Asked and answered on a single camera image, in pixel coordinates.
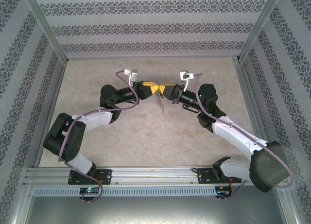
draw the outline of wall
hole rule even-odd
[[[69,59],[237,56],[266,0],[37,0]]]
[[[63,65],[25,0],[0,0],[0,224],[34,165]]]
[[[311,0],[278,0],[243,61],[269,141],[286,151],[303,223],[311,223]]]

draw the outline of beige marble floor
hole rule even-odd
[[[126,68],[139,69],[138,80],[158,84],[181,83],[179,72],[184,69],[202,72],[200,84],[215,85],[220,109],[252,133],[231,58],[69,61],[53,120],[62,112],[72,115],[95,109],[102,86],[125,87],[115,72]],[[194,91],[194,80],[188,89]],[[211,165],[223,156],[244,158],[229,142],[203,129],[196,114],[182,109],[181,104],[163,101],[164,113],[155,97],[150,97],[134,109],[122,111],[115,123],[86,133],[81,152],[97,166]],[[44,150],[41,167],[62,165],[57,163],[57,156]]]

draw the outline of damask pattern stripe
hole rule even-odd
[[[276,131],[278,141],[280,144],[283,145],[283,148],[284,148],[284,151],[286,154],[286,158],[288,161],[288,166],[290,167],[291,171],[294,173],[295,188],[298,192],[297,193],[298,196],[300,197],[300,199],[299,199],[300,203],[304,207],[304,211],[306,213],[307,220],[309,222],[311,222],[311,207],[310,207],[310,202],[309,202],[311,200],[311,197],[309,196],[309,192],[307,191],[307,184],[303,180],[304,177],[301,174],[301,169],[298,167],[297,158],[296,158],[295,154],[293,153],[291,143],[288,140],[288,135],[287,135],[286,130],[284,128],[284,125],[282,123],[282,119],[281,119],[280,114],[278,112],[278,109],[276,107],[275,101],[272,97],[272,93],[271,93],[271,90],[268,86],[268,82],[267,82],[267,80],[263,74],[260,62],[259,62],[258,57],[257,57],[255,50],[253,48],[250,50],[248,56],[249,56],[249,59],[251,60],[252,66],[253,66],[252,69],[254,69],[254,71],[255,71],[257,81],[260,84],[260,89],[261,89],[261,92],[262,92],[264,99],[266,101],[266,105],[267,105],[271,120],[273,122],[273,127]],[[250,76],[249,76],[247,69],[246,69],[246,74],[247,74],[248,79],[250,81]]]
[[[17,185],[20,179],[20,173],[22,172],[22,168],[25,164],[25,160],[27,158],[29,147],[31,146],[35,128],[36,128],[37,122],[39,120],[39,117],[40,117],[40,114],[43,108],[45,97],[47,95],[48,88],[52,80],[57,61],[58,61],[58,57],[56,53],[54,52],[49,61],[47,71],[45,73],[44,79],[40,86],[40,90],[39,90],[36,102],[34,104],[34,108],[30,114],[29,122],[27,124],[26,131],[23,135],[23,140],[21,142],[21,145],[19,146],[18,154],[16,155],[14,166],[12,167],[12,172],[10,173],[10,176],[9,176],[10,179],[7,181],[8,185],[4,189],[4,196],[2,196],[2,202],[0,203],[0,223],[5,223],[8,217],[8,213],[11,208],[14,194],[16,192]]]
[[[46,16],[159,14],[159,13],[259,13],[264,0],[168,0],[97,3],[40,4]]]
[[[311,0],[291,0],[291,3],[305,21],[308,30],[311,30]]]
[[[244,42],[147,42],[147,43],[82,43],[63,44],[65,52],[130,52],[130,51],[189,51],[240,50]]]
[[[0,1],[0,32],[3,31],[6,23],[11,17],[11,14],[16,9],[20,0],[1,0]]]
[[[48,39],[45,35],[42,35],[33,58],[30,61],[29,67],[27,68],[27,72],[23,78],[22,83],[20,84],[20,88],[18,89],[18,93],[16,98],[14,99],[14,104],[12,105],[12,109],[9,112],[7,121],[3,126],[3,130],[1,131],[0,136],[0,165],[2,165],[2,161],[5,158],[6,151],[8,150],[8,146],[11,143],[11,139],[13,137],[13,133],[15,132],[16,125],[24,109],[25,102],[28,98],[30,89],[35,80],[35,76],[41,64],[43,55],[46,51],[46,48],[49,44]]]
[[[249,33],[252,23],[177,23],[177,24],[125,24],[83,25],[53,27],[56,36],[110,35],[110,34],[199,34]]]
[[[292,60],[295,69],[303,82],[306,91],[311,98],[311,69],[310,62],[305,57],[304,52],[301,50],[298,41],[294,37],[293,32],[284,19],[278,7],[275,7],[270,14],[270,20],[280,37],[283,46],[286,48],[287,54]]]
[[[52,99],[51,99],[51,104],[50,104],[50,107],[49,107],[49,112],[48,112],[47,117],[46,117],[46,119],[45,119],[45,124],[44,124],[43,130],[42,130],[42,134],[41,134],[41,137],[40,137],[40,142],[39,142],[39,144],[37,145],[36,153],[35,153],[35,157],[34,157],[34,161],[33,161],[33,164],[31,165],[31,167],[34,167],[34,166],[35,166],[35,162],[36,162],[37,157],[38,157],[39,149],[40,149],[40,147],[41,147],[41,142],[42,142],[42,140],[43,140],[44,137],[45,137],[45,136],[44,136],[44,134],[45,134],[45,129],[46,129],[47,127],[49,127],[49,126],[48,126],[48,121],[49,121],[49,117],[50,117],[50,112],[51,112],[51,110],[52,110],[53,101],[54,101],[54,99],[57,99],[57,97],[55,97],[55,95],[56,95],[58,83],[59,83],[59,81],[61,80],[61,76],[62,76],[62,74],[63,74],[63,70],[66,68],[66,65],[67,65],[67,64],[65,63],[65,64],[62,66],[61,71],[59,72],[59,76],[58,76],[58,79],[57,79],[56,88],[55,88],[55,91],[54,91],[54,93],[53,93],[53,97],[52,97]]]
[[[308,155],[308,160],[311,160],[311,131],[310,129],[308,129],[306,119],[302,116],[299,104],[297,103],[295,95],[290,88],[290,84],[287,81],[285,72],[283,71],[281,64],[279,63],[278,58],[276,57],[276,53],[273,50],[270,40],[264,30],[262,30],[258,35],[258,40],[262,46],[269,65],[271,66],[271,71],[275,76],[276,83],[282,93],[284,102],[287,105],[287,109],[292,117],[292,121],[294,122],[296,131],[299,134],[299,138],[302,141],[302,146],[305,147],[305,152]]]
[[[32,32],[37,24],[35,17],[30,11],[27,15],[26,19],[23,22],[22,27],[18,31],[16,38],[14,39],[14,43],[12,44],[7,56],[5,57],[3,63],[0,67],[0,99],[2,98],[2,94],[5,92],[5,88],[8,86],[9,81],[11,80],[11,76],[16,69],[18,61],[22,53],[25,50],[26,44]]]

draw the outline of black bracket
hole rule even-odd
[[[59,114],[44,139],[44,148],[58,156],[65,139],[65,135],[63,133],[68,131],[73,121],[74,119],[72,116],[66,113]],[[68,135],[66,147],[62,155],[62,159],[66,162],[73,160],[79,153],[85,128],[86,125],[81,121],[74,124]]]
[[[104,107],[106,109],[116,109],[116,108],[118,108],[115,105],[114,106],[109,106],[108,104],[106,104],[106,103],[104,103],[102,101],[101,101],[99,106],[100,107]],[[119,116],[121,114],[121,111],[112,111],[111,113],[112,113],[112,117],[111,117],[111,121],[110,121],[109,124],[113,123],[114,121],[116,121],[119,118]]]
[[[177,98],[176,99],[173,99],[173,101],[172,101],[172,103],[173,104],[179,104],[179,99],[180,99],[180,96],[181,96],[181,94],[183,93],[183,91],[184,91],[184,87],[185,87],[185,85],[181,85],[180,86],[180,88],[179,88],[179,92],[177,93]]]
[[[199,184],[227,184],[231,183],[240,184],[241,179],[235,177],[222,176],[219,179],[213,173],[213,168],[192,168],[192,171],[197,174]]]
[[[103,185],[110,185],[111,177],[112,177],[112,170],[96,169],[92,174],[93,174],[92,177],[99,180]],[[69,174],[68,184],[69,185],[88,185],[88,184],[97,185],[98,183],[92,179],[88,179],[80,175],[74,170],[71,170]]]
[[[187,111],[191,111],[191,112],[193,112],[193,113],[195,113],[195,114],[198,114],[198,113],[200,112],[200,111],[198,111],[198,110],[196,110],[196,109],[193,109],[193,110],[192,110],[192,109],[189,108],[189,106],[184,105],[184,104],[183,104],[182,107],[183,107],[183,109],[185,109],[185,110],[187,110]]]

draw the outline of robotic arm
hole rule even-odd
[[[189,80],[193,78],[193,73],[188,73],[187,70],[181,71],[180,79],[186,81],[186,86],[164,84],[160,86],[160,91],[172,103],[182,103],[184,109],[197,113],[197,118],[203,128],[223,137],[248,158],[248,161],[240,161],[224,157],[213,164],[213,174],[218,179],[226,176],[252,181],[255,187],[263,192],[268,192],[286,179],[289,173],[284,165],[257,143],[261,143],[283,162],[286,162],[282,145],[276,141],[268,143],[257,138],[234,123],[216,105],[218,96],[212,84],[203,84],[198,90],[200,102],[209,115],[204,113],[198,103],[196,94],[186,90]]]
[[[117,104],[135,102],[138,104],[139,100],[147,99],[160,90],[161,94],[171,100],[172,103],[182,103],[184,109],[198,114],[197,118],[203,128],[225,138],[248,158],[247,161],[238,161],[224,157],[215,162],[213,174],[218,180],[222,177],[251,180],[259,190],[267,192],[289,176],[284,165],[258,146],[257,143],[261,143],[283,162],[286,162],[283,147],[275,141],[268,143],[259,139],[236,125],[216,105],[218,96],[214,85],[203,84],[196,94],[187,90],[189,80],[195,77],[188,71],[180,73],[181,81],[186,81],[186,86],[179,84],[158,86],[153,82],[137,82],[137,73],[137,69],[125,71],[125,74],[129,75],[129,84],[133,83],[132,87],[118,90],[112,85],[103,86],[98,111],[93,111],[84,116],[60,114],[44,140],[44,147],[55,155],[61,155],[61,159],[74,169],[87,174],[89,177],[94,177],[96,165],[79,152],[84,133],[100,125],[107,125],[116,121],[122,111],[116,106]],[[69,127],[74,121],[76,122],[69,131]],[[66,132],[69,132],[66,136],[66,147],[61,153]]]

